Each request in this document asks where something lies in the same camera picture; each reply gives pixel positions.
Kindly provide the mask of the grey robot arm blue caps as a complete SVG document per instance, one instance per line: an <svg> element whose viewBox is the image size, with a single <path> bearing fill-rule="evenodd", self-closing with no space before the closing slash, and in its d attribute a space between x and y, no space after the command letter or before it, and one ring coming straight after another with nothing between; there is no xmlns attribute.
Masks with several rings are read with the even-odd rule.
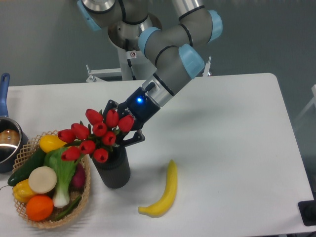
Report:
<svg viewBox="0 0 316 237"><path fill-rule="evenodd" d="M131 78L138 79L131 53L148 60L142 70L150 73L149 78L125 102L110 100L106 105L106 111L117 109L120 118L130 115L134 122L134 136L127 139L126 132L119 133L119 146L142 142L143 125L192 79L208 74L196 47L217 39L223 31L219 14L207 10L201 0L173 1L179 24L168 30L161 28L148 4L146 0L77 2L88 26L93 30L107 28L112 44L124 52L122 71L130 69Z"/></svg>

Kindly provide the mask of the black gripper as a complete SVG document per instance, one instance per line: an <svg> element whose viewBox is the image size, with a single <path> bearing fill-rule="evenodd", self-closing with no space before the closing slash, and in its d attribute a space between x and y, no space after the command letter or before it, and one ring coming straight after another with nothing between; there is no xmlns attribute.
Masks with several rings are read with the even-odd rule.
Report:
<svg viewBox="0 0 316 237"><path fill-rule="evenodd" d="M145 141L145 136L140 129L144 123L160 110L160 106L146 95L142 87L139 87L123 103L119 104L114 100L109 100L102 112L102 116L106 116L109 110L116 110L117 108L120 119L127 115L132 116L134 124L131 131L135 132L134 135L127 140L125 140L125 137L128 135L128 132L121 132L116 138L116 144L118 146L128 147Z"/></svg>

